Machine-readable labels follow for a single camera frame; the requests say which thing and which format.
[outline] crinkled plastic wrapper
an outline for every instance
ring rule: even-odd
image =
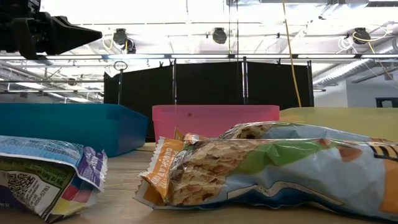
[[[136,199],[169,209],[307,203],[342,215],[398,222],[396,143],[344,132],[340,140],[258,139],[269,130],[257,136],[252,131],[254,137],[228,137],[227,132],[186,145],[161,139],[148,171],[141,174]]]
[[[0,207],[47,223],[81,212],[103,191],[107,157],[64,141],[0,136]]]

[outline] black curtain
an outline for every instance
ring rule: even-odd
[[[172,105],[172,67],[151,68],[123,74],[121,104],[148,117],[147,141],[155,141],[152,107]],[[105,73],[104,103],[118,103],[119,75]]]
[[[242,63],[177,65],[177,104],[243,104]]]
[[[311,72],[295,65],[301,104],[313,106]],[[281,110],[299,107],[290,65],[248,62],[248,104],[279,105]]]

